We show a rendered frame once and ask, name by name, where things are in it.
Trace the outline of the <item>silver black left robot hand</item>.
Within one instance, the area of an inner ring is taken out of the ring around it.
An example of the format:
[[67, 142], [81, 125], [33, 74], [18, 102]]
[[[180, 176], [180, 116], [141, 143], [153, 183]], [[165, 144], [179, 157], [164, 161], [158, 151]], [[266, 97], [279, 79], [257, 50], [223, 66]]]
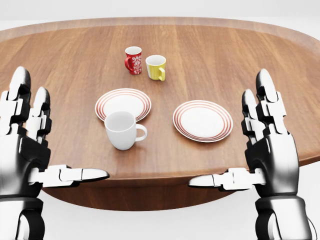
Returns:
[[42, 188], [72, 188], [109, 178], [102, 169], [49, 165], [50, 94], [40, 87], [33, 104], [30, 99], [31, 76], [19, 66], [0, 97], [0, 198], [36, 198]]

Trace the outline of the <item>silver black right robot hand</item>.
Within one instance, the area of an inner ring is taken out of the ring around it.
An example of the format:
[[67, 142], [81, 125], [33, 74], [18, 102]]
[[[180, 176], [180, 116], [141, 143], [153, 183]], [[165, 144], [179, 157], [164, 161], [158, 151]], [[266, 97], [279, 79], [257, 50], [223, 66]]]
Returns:
[[248, 168], [234, 167], [222, 174], [200, 175], [189, 180], [192, 188], [242, 191], [256, 188], [262, 198], [296, 195], [299, 158], [293, 136], [284, 124], [286, 110], [271, 75], [261, 69], [255, 80], [256, 94], [242, 94], [242, 132], [248, 137], [244, 151]]

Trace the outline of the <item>white plate with red rings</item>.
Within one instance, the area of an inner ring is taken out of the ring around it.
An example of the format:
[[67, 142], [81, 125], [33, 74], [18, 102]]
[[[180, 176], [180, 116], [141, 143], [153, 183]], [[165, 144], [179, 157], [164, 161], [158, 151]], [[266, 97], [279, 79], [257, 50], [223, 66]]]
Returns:
[[207, 100], [191, 100], [179, 105], [172, 121], [183, 136], [202, 143], [226, 138], [233, 129], [233, 119], [222, 106]]
[[95, 114], [104, 121], [111, 113], [125, 111], [131, 113], [136, 121], [145, 118], [152, 108], [149, 96], [134, 88], [118, 88], [103, 94], [95, 103]]

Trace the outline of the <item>plain white mug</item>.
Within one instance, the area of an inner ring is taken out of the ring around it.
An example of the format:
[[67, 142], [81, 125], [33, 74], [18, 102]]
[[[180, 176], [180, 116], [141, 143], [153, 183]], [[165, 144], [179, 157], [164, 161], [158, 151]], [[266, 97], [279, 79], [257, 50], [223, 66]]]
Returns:
[[121, 151], [130, 149], [135, 142], [148, 136], [147, 128], [137, 124], [135, 116], [127, 111], [113, 112], [104, 120], [104, 126], [111, 144]]

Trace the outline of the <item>red patterned mug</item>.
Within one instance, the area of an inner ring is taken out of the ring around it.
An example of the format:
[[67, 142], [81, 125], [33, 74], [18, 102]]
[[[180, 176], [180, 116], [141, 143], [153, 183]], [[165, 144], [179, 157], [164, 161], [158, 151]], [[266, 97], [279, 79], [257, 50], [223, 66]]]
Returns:
[[132, 75], [139, 75], [142, 72], [142, 49], [138, 46], [130, 46], [125, 49], [125, 67]]

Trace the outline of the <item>yellow and white mug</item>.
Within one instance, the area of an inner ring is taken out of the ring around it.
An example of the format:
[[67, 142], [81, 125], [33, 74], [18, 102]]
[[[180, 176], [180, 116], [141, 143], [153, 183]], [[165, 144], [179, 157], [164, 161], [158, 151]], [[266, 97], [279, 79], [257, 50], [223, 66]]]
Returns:
[[166, 58], [162, 55], [154, 54], [145, 59], [148, 76], [154, 81], [165, 81]]

